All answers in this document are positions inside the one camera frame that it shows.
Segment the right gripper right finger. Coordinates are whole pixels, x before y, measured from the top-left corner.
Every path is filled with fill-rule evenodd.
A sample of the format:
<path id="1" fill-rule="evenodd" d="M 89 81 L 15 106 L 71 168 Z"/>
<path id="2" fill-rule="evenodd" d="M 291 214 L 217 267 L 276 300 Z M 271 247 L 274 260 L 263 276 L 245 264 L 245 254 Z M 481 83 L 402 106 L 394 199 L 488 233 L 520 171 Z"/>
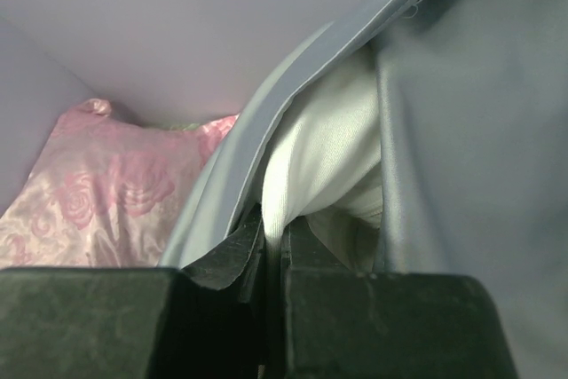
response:
<path id="1" fill-rule="evenodd" d="M 462 275 L 351 272 L 307 222 L 282 241 L 289 378 L 517 376 L 495 304 Z"/>

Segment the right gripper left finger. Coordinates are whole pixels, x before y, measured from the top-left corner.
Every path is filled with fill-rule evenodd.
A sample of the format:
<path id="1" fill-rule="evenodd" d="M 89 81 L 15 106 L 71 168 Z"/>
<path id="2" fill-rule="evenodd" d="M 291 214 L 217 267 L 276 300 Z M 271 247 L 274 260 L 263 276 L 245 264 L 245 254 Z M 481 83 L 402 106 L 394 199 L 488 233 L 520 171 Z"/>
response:
<path id="1" fill-rule="evenodd" d="M 258 208 L 176 268 L 1 272 L 4 378 L 254 378 L 266 359 Z"/>

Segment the white pillow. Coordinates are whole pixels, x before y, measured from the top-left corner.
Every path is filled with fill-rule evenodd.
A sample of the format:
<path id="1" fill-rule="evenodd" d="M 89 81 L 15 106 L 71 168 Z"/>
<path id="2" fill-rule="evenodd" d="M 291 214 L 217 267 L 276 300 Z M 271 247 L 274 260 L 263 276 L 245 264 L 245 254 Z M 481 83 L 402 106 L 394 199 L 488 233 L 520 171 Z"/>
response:
<path id="1" fill-rule="evenodd" d="M 348 268 L 371 272 L 383 213 L 379 101 L 364 46 L 298 95 L 263 159 L 262 218 L 270 260 L 284 230 L 305 217 Z"/>

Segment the grey pillowcase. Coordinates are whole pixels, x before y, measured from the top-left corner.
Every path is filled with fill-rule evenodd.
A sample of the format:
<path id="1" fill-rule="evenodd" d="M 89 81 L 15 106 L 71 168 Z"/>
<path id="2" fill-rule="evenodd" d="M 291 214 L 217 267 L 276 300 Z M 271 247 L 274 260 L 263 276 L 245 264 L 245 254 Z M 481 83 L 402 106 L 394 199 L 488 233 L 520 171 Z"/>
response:
<path id="1" fill-rule="evenodd" d="M 183 267 L 261 204 L 296 97 L 374 55 L 383 213 L 372 269 L 491 292 L 523 378 L 567 375 L 567 0 L 371 0 L 301 43 L 213 154 L 162 256 Z"/>

